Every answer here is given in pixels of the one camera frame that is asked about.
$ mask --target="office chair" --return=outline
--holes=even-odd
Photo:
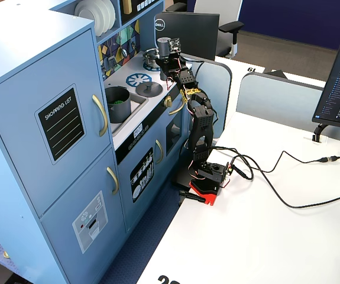
[[[187,12],[187,0],[174,0],[174,4],[166,9],[167,12]]]
[[[197,0],[195,13],[219,14],[216,56],[233,58],[237,51],[237,34],[244,26],[238,21],[243,0]]]

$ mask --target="dell logo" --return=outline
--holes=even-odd
[[[166,27],[166,24],[162,19],[156,19],[156,30],[157,31],[163,31]]]

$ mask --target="blue carpet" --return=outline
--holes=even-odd
[[[99,284],[135,284],[179,208],[179,189],[162,186]]]

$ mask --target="shopping list sign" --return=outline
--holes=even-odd
[[[38,113],[54,161],[84,134],[74,88]]]

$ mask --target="tiled backsplash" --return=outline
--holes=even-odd
[[[133,58],[138,52],[140,52],[140,25],[139,20],[131,23],[120,33],[115,34],[106,42],[102,43],[99,48],[99,59],[103,71],[103,79],[106,80],[108,77],[112,76],[121,66],[126,64]],[[124,58],[121,54],[121,46],[128,52],[128,57]],[[109,68],[105,61],[108,58],[115,56],[117,67]]]

